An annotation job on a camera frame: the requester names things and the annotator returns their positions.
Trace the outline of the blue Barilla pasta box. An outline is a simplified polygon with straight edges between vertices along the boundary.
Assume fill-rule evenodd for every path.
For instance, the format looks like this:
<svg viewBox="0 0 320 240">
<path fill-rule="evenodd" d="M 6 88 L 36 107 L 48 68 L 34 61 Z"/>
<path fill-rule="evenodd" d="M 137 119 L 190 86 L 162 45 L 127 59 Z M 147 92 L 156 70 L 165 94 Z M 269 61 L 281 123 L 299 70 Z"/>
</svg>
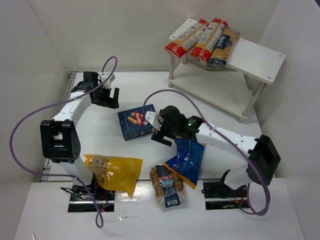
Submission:
<svg viewBox="0 0 320 240">
<path fill-rule="evenodd" d="M 156 129 L 146 122 L 147 111 L 154 112 L 153 104 L 140 106 L 117 113 L 122 136 L 125 141 L 153 134 Z"/>
</svg>

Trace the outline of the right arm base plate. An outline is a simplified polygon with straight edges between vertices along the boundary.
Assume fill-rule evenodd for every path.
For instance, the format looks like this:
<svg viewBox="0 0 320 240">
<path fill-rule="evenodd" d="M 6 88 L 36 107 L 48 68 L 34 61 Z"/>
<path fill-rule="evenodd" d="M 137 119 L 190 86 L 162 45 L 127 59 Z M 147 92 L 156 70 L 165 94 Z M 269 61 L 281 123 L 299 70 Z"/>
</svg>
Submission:
<svg viewBox="0 0 320 240">
<path fill-rule="evenodd" d="M 216 179 L 203 181 L 204 203 L 206 210 L 248 209 L 247 186 L 242 185 L 237 190 L 221 186 Z"/>
</svg>

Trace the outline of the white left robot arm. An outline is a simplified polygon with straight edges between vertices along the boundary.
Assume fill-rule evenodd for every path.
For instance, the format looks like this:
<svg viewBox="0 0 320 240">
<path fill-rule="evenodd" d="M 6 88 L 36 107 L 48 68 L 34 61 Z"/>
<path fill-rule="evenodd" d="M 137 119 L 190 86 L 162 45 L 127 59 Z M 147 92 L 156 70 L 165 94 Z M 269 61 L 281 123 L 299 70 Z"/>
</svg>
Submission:
<svg viewBox="0 0 320 240">
<path fill-rule="evenodd" d="M 51 120 L 43 120 L 40 124 L 43 156 L 60 165 L 77 186 L 81 182 L 91 185 L 93 173 L 80 157 L 81 143 L 76 126 L 90 105 L 119 108 L 120 89 L 114 88 L 114 94 L 110 96 L 114 80 L 113 73 L 85 71 L 82 81 L 71 90 L 69 102 Z"/>
</svg>

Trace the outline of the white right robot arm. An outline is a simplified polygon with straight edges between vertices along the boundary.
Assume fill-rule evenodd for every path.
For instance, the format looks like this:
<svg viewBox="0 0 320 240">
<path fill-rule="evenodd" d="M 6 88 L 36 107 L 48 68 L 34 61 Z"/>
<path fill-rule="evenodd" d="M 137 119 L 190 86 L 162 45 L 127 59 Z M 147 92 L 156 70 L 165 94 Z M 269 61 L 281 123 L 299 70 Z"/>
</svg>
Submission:
<svg viewBox="0 0 320 240">
<path fill-rule="evenodd" d="M 250 183 L 269 186 L 281 157 L 269 136 L 241 135 L 198 116 L 185 117 L 172 105 L 159 112 L 147 111 L 145 120 L 156 132 L 152 140 L 171 146 L 170 139 L 181 137 L 199 144 L 211 145 L 244 159 L 244 164 L 228 170 L 221 178 L 222 184 L 233 190 Z"/>
</svg>

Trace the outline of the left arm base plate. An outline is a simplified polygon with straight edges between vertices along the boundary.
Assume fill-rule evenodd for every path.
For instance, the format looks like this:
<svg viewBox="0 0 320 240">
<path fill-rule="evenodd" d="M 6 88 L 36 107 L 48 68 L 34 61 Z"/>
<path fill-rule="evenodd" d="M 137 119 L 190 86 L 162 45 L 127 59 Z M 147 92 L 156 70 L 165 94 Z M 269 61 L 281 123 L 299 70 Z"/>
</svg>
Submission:
<svg viewBox="0 0 320 240">
<path fill-rule="evenodd" d="M 115 191 L 105 190 L 99 186 L 98 182 L 93 179 L 91 184 L 87 186 L 94 200 L 103 212 L 113 212 L 115 209 Z M 97 212 L 97 209 L 85 188 L 81 185 L 73 185 L 72 187 L 61 187 L 62 191 L 69 194 L 69 213 L 87 213 Z"/>
</svg>

